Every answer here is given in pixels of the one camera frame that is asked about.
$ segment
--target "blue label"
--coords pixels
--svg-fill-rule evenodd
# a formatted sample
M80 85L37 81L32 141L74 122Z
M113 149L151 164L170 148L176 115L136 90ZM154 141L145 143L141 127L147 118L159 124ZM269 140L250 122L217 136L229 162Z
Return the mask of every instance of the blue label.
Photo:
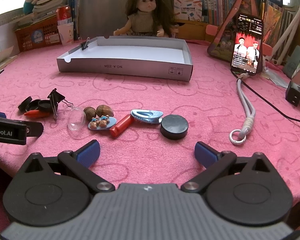
M41 30L36 30L31 34L31 40L34 43L43 42L43 32Z

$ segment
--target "paper cup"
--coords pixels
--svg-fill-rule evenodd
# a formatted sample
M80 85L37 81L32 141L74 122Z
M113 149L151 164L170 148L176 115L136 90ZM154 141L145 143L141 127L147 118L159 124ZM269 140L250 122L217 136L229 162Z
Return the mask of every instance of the paper cup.
M74 43L73 39L73 22L58 26L60 39L63 46Z

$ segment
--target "table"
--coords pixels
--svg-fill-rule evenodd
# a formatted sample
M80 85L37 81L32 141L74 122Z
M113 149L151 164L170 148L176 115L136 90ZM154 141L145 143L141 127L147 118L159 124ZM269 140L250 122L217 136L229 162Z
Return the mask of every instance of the table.
M265 153L291 189L294 203L300 201L300 123L285 119L244 87L257 111L255 125L244 145L232 145L229 132L240 129L245 118L236 79L228 63L207 55L207 46L188 45L194 64L189 83L111 74L59 73L56 58L71 46L21 53L0 75L0 112L10 119L26 119L18 113L17 106L28 96L44 99L57 88L75 106L110 106L118 120L131 109L180 114L188 120L189 130L180 141L164 138L158 126L138 123L116 139L107 131L95 132L87 127L70 131L67 127L70 108L60 103L57 122L52 116L38 120L44 125L41 137L28 138L26 146L0 143L0 168L14 176L32 152L56 156L97 139L101 154L90 169L115 186L122 182L181 185L203 170L193 153L195 143L203 141L218 151L231 150L238 156ZM300 119L300 107L285 100L284 88L259 76L246 82L285 114Z

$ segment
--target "blue hair clip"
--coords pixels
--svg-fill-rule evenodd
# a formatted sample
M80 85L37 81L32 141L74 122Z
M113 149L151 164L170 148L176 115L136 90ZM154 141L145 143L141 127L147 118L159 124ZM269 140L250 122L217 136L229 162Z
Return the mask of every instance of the blue hair clip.
M140 110L140 109L133 109L131 111L131 115L145 123L161 123L161 116L163 116L163 112L161 111L152 111L152 110Z

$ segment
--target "acorn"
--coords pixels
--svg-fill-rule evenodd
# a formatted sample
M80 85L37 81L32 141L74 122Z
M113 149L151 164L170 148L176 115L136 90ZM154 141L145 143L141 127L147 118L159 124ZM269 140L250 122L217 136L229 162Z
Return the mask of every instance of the acorn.
M109 115L110 117L114 117L113 114L113 110L106 105L101 105L97 107L97 111L96 111L97 116L101 117L101 116L106 116Z
M96 110L91 106L86 107L83 111L86 114L87 121L89 122L91 121L92 118L96 117L97 115Z

